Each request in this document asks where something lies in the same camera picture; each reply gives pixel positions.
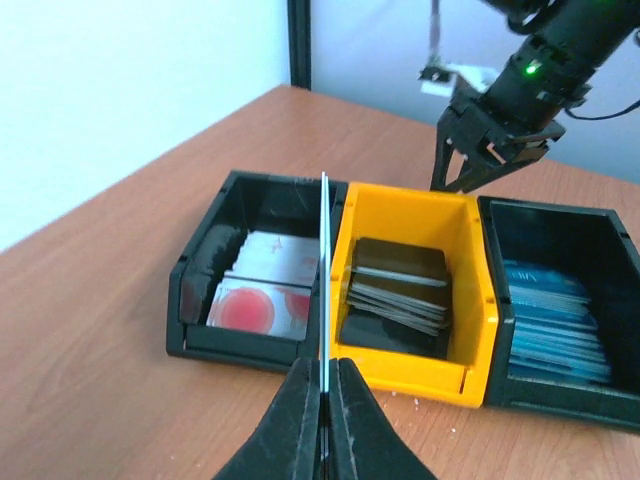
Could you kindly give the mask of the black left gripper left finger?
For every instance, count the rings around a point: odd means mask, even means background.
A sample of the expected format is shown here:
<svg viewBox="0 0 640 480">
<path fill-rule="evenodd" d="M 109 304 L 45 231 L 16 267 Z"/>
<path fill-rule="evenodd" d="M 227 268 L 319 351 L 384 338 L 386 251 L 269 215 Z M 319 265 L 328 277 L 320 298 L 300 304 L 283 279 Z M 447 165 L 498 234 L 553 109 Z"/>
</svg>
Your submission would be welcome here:
<svg viewBox="0 0 640 480">
<path fill-rule="evenodd" d="M 299 358 L 254 432 L 217 479 L 316 479 L 321 396 L 319 362 Z"/>
</svg>

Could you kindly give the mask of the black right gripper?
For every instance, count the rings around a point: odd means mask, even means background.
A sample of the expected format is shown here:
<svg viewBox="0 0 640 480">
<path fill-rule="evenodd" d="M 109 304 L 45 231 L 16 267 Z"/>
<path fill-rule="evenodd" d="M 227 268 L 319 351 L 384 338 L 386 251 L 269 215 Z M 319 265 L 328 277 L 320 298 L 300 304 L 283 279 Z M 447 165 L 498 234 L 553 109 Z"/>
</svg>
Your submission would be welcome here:
<svg viewBox="0 0 640 480">
<path fill-rule="evenodd" d="M 469 193 L 537 162 L 565 133 L 559 111 L 581 105 L 590 65 L 551 44 L 523 44 L 485 93 L 456 86 L 437 124 L 431 190 Z M 447 182 L 453 153 L 466 157 Z"/>
</svg>

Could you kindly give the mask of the white card edge-on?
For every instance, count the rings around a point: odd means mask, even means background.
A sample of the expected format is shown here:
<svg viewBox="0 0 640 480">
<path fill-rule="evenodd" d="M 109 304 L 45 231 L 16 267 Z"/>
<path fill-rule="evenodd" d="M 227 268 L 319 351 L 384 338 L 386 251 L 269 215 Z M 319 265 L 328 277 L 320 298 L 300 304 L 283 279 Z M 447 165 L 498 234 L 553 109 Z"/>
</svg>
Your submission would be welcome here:
<svg viewBox="0 0 640 480">
<path fill-rule="evenodd" d="M 320 225 L 319 225 L 319 295 L 320 295 L 320 390 L 329 391 L 329 333 L 330 333 L 330 272 L 331 238 L 329 179 L 325 172 L 321 174 Z"/>
</svg>

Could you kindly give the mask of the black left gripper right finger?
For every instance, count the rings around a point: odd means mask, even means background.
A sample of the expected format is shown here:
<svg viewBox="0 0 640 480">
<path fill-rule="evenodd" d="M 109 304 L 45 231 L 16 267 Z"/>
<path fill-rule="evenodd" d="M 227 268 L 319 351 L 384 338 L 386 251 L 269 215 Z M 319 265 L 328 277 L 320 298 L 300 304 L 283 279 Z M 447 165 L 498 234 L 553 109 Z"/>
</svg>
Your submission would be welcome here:
<svg viewBox="0 0 640 480">
<path fill-rule="evenodd" d="M 435 475 L 400 439 L 355 363 L 329 362 L 329 479 L 428 480 Z"/>
</svg>

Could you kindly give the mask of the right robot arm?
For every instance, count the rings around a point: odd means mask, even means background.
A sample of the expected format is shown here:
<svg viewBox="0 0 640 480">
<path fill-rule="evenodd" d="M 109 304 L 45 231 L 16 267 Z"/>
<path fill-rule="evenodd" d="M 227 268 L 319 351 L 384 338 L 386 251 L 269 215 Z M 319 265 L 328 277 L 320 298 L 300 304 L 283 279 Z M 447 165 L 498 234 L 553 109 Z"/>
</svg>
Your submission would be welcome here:
<svg viewBox="0 0 640 480">
<path fill-rule="evenodd" d="M 539 161 L 586 100 L 589 80 L 629 36 L 639 34 L 636 1 L 493 1 L 523 36 L 497 75 L 430 58 L 426 83 L 453 78 L 437 123 L 435 191 L 468 193 Z"/>
</svg>

